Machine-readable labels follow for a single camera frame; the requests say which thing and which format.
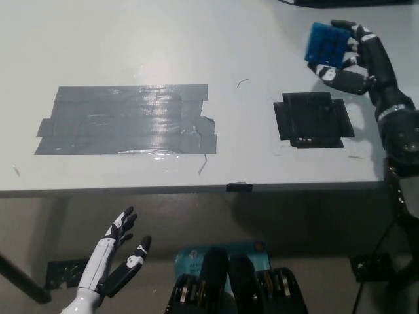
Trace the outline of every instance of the cable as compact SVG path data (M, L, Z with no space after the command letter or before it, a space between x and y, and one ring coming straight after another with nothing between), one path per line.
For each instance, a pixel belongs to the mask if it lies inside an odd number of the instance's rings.
M395 223L395 220L391 221L390 224L388 225L388 227L386 228L386 230L384 231L384 233L382 234L380 240L378 241L378 243L376 244L376 246L373 250L373 253L371 254L370 260L372 260L374 258L375 254L377 253L377 251L381 247L381 244L383 243L383 241L387 237L390 230L393 228L394 223ZM359 301L361 300L361 295L362 295L363 289L364 289L364 282L361 282L361 284L359 285L359 288L358 288L358 293L356 294L354 306L352 307L352 314L356 314L356 310L358 309L358 305L359 305Z
M408 3L410 0L369 0L368 3L364 1L349 1L349 0L328 0L323 1L320 4L318 1L304 1L303 3L295 3L289 2L287 0L278 0L279 2L285 3L287 5L295 5L296 7L304 7L304 8L313 8L313 9L324 9L324 8L339 8L339 7L347 7L347 6L362 6L362 7L372 7L375 5L392 5L392 4L401 4L401 3Z

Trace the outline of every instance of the floor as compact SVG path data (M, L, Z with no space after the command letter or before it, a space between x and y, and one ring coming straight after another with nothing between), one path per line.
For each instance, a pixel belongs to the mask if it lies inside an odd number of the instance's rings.
M48 261L89 256L129 205L139 218L133 240L116 260L126 258L145 234L153 236L152 249L140 273L104 301L101 314L163 313L176 251L247 239L265 240L272 267L294 271L310 314L351 313L358 284L348 257L370 253L391 220L381 190L9 199L0 200L0 251L43 283ZM396 264L407 261L409 250L397 228L383 249L397 257ZM36 305L0 278L0 313L59 313L75 292L55 290L52 302ZM358 313L416 313L418 296L418 285L394 296L381 283L367 284Z

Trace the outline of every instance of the robotic hand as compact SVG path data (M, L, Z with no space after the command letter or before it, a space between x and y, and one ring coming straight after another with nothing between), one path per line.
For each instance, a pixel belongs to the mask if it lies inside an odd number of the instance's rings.
M134 254L109 275L115 252L132 238L132 234L126 232L137 218L137 214L131 215L133 210L129 207L121 213L99 240L80 280L77 296L62 314L93 314L105 296L113 297L140 270L150 248L149 235L143 238Z
M347 59L341 69L313 63L308 67L334 89L357 95L369 93L387 154L384 180L395 220L406 231L414 264L419 265L419 212L407 208L400 186L400 179L419 175L419 111L400 91L380 38L357 23L332 20L331 24L351 32L355 43L349 44L347 51L357 56ZM364 67L368 76L346 69L353 65Z
M400 91L380 38L353 22L332 20L331 24L351 32L356 43L349 44L347 51L358 55L347 59L342 69L313 63L308 67L334 89L357 95L369 93L390 165L400 171L410 168L407 171L412 173L412 168L419 166L419 112L412 99ZM346 70L353 65L366 68L368 76Z

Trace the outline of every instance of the table surface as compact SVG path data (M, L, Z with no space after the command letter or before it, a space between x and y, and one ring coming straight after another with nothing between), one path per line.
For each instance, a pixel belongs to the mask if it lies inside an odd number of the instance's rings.
M367 97L332 91L304 62L313 22L355 20L379 35L400 88L419 103L419 6L308 9L277 0L73 0L0 3L0 195L223 191L382 180ZM59 86L207 84L217 154L34 156ZM274 101L331 91L355 138L297 150L280 141Z

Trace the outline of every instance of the black device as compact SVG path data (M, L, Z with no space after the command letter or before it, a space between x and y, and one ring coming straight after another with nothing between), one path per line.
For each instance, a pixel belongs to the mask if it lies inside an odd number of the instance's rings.
M412 0L280 0L284 3L310 8L369 7L373 5L396 5L412 3Z
M215 314L227 273L226 250L212 247L205 254L199 277L184 274L176 281L165 314Z
M288 268L255 272L245 254L232 256L228 268L238 314L308 314L294 274Z

